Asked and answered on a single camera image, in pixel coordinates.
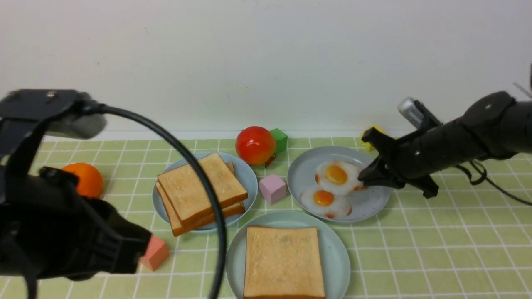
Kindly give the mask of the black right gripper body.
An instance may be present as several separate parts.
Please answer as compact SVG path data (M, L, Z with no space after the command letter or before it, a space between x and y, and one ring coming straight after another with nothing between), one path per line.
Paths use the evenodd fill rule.
M517 103L499 91L477 100L463 116L434 127L392 151L387 166L410 185L434 172L478 159L512 156L496 140L503 117Z

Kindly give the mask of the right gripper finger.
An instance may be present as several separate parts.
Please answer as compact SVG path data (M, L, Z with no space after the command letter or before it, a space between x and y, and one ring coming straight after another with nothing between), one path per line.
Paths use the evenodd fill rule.
M394 156L397 154L397 140L388 134L376 129L368 130L363 140L370 142L375 147L375 152L380 156Z
M395 170L390 168L380 156L360 172L358 180L364 186L384 186L392 189L403 189L406 185Z

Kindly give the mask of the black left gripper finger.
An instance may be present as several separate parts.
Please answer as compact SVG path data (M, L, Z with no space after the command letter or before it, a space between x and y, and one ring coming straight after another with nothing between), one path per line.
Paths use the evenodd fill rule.
M112 273L135 274L140 258L145 255L148 248L152 233L122 216L113 219L112 227L118 234L118 249Z

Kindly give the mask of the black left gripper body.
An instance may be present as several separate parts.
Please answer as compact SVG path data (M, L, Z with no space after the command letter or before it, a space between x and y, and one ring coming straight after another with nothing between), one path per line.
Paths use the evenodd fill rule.
M84 280L125 273L125 219L80 196L74 177L12 176L1 168L1 275Z

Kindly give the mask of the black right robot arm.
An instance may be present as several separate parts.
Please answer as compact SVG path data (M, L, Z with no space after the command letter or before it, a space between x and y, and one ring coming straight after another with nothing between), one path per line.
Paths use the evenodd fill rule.
M532 104L518 101L506 91L477 100L463 116L448 123L439 121L411 97L402 101L398 110L416 130L397 139L374 127L364 132L363 142L379 153L359 174L365 186L402 189L411 185L428 199L439 191L433 173L458 168L471 177L463 163L477 169L479 161L531 153Z

